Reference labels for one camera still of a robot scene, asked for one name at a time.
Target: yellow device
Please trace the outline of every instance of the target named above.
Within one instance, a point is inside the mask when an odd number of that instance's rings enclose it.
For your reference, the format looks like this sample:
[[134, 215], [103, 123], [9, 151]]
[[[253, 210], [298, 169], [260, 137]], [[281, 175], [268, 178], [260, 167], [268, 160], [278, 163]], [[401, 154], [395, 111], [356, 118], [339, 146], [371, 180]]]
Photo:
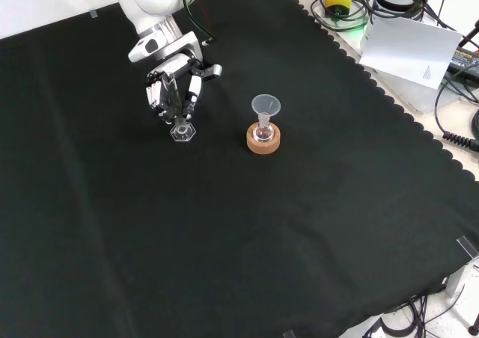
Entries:
[[[335, 15], [348, 15], [351, 10], [353, 0], [326, 0], [326, 8], [328, 8]], [[331, 13], [326, 11], [326, 15], [331, 16]]]

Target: funnel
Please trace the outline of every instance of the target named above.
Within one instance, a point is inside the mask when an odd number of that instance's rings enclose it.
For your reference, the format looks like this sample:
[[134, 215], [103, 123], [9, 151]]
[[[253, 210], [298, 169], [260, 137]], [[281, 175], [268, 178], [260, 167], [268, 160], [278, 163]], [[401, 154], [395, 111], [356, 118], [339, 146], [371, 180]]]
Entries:
[[269, 118], [281, 110], [281, 103], [274, 96], [262, 94], [253, 99], [251, 106], [258, 117], [258, 124], [253, 129], [253, 138], [258, 142], [271, 141], [275, 136], [275, 130], [269, 124]]

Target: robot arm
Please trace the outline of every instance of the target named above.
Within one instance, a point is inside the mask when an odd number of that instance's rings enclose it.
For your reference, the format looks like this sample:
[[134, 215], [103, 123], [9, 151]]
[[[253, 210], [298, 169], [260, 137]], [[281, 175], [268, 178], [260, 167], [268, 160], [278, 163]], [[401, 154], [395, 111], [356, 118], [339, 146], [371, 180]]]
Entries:
[[[175, 141], [188, 141], [195, 134], [191, 123], [202, 81], [219, 77], [220, 65], [205, 67], [198, 38], [190, 31], [183, 35], [171, 16], [183, 8], [183, 0], [118, 0], [140, 39], [129, 53], [131, 62], [149, 56], [159, 62], [147, 76], [150, 107], [166, 123], [175, 123]], [[180, 98], [176, 80], [191, 74], [188, 93]]]

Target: floor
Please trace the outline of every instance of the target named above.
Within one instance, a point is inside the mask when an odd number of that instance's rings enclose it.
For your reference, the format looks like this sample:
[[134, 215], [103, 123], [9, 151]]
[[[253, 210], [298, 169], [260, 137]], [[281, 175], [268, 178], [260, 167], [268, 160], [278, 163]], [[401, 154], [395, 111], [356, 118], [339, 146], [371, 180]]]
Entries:
[[[444, 312], [454, 302], [446, 296], [445, 292], [431, 295], [427, 305], [426, 320]], [[468, 332], [479, 314], [479, 270], [473, 268], [466, 280], [464, 292], [454, 307], [446, 314], [427, 324], [427, 329], [440, 338], [471, 338]], [[396, 313], [383, 316], [384, 322], [393, 329], [406, 328], [411, 322], [411, 311], [404, 308]], [[382, 330], [377, 331], [374, 338], [387, 338]]]

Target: white table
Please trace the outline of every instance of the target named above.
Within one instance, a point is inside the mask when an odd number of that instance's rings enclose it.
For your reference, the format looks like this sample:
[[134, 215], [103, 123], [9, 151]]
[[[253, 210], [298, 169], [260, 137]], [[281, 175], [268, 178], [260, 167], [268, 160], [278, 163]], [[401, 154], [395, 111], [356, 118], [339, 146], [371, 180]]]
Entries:
[[[299, 0], [299, 3], [309, 11], [312, 1], [313, 0]], [[438, 3], [440, 4], [440, 1], [441, 0], [431, 0], [431, 4], [436, 8]], [[445, 6], [441, 18], [456, 30], [463, 34], [468, 34], [468, 32], [474, 28], [476, 20], [479, 19], [479, 17], [475, 17], [479, 14], [477, 7], [475, 7], [475, 2], [475, 0], [445, 0]], [[359, 62], [359, 55], [344, 39], [332, 31], [330, 31], [330, 34], [339, 42], [341, 48], [347, 51], [349, 56], [354, 58], [356, 62]], [[398, 105], [403, 106], [406, 112], [412, 114], [415, 121], [423, 125], [424, 130], [431, 132], [434, 135], [434, 138], [442, 141], [444, 148], [452, 153], [454, 159], [459, 161], [464, 169], [472, 172], [475, 175], [476, 180], [479, 180], [479, 154], [456, 147], [453, 144], [449, 144], [447, 141], [443, 141], [442, 132], [437, 127], [436, 121], [432, 115], [423, 117], [414, 116], [414, 113], [408, 109], [408, 105], [402, 103], [400, 96], [389, 87], [387, 82], [378, 75], [378, 73], [368, 68], [366, 70], [371, 73], [373, 79], [378, 82], [378, 86], [385, 90], [386, 94], [394, 97], [394, 100]], [[477, 106], [474, 106], [465, 100], [452, 103], [439, 111], [441, 124], [449, 132], [473, 138], [470, 125], [472, 117], [478, 109]]]

